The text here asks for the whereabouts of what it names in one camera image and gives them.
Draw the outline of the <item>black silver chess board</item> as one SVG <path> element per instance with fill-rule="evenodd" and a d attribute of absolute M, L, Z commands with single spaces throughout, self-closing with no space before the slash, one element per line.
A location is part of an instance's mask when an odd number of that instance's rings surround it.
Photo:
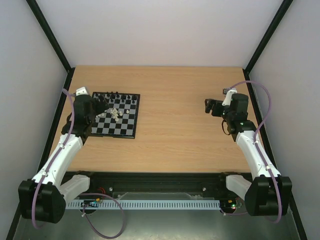
<path fill-rule="evenodd" d="M 137 93 L 94 92 L 94 99 L 103 97 L 109 109 L 99 114 L 92 124 L 91 135 L 134 139 L 137 130 L 141 95 Z"/>

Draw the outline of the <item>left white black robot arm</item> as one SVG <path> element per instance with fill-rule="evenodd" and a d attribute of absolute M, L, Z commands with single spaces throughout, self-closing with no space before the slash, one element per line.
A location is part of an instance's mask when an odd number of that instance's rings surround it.
<path fill-rule="evenodd" d="M 45 165 L 31 179 L 18 187 L 21 216 L 30 219 L 34 228 L 38 221 L 58 223 L 66 206 L 81 193 L 87 191 L 90 179 L 76 175 L 63 183 L 63 177 L 92 132 L 96 116 L 108 110 L 106 99 L 80 94 L 71 98 L 71 114 L 63 126 L 59 142 Z"/>

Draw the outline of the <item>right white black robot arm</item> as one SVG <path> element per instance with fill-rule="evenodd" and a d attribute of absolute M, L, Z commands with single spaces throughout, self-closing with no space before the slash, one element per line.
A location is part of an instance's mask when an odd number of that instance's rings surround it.
<path fill-rule="evenodd" d="M 227 124 L 225 134 L 232 136 L 248 163 L 252 181 L 241 175 L 228 175 L 218 183 L 218 191 L 237 194 L 251 216 L 284 216 L 288 212 L 292 182 L 282 176 L 264 150 L 255 124 L 248 119 L 249 97 L 229 90 L 224 100 L 207 98 L 205 112 L 221 117 Z"/>

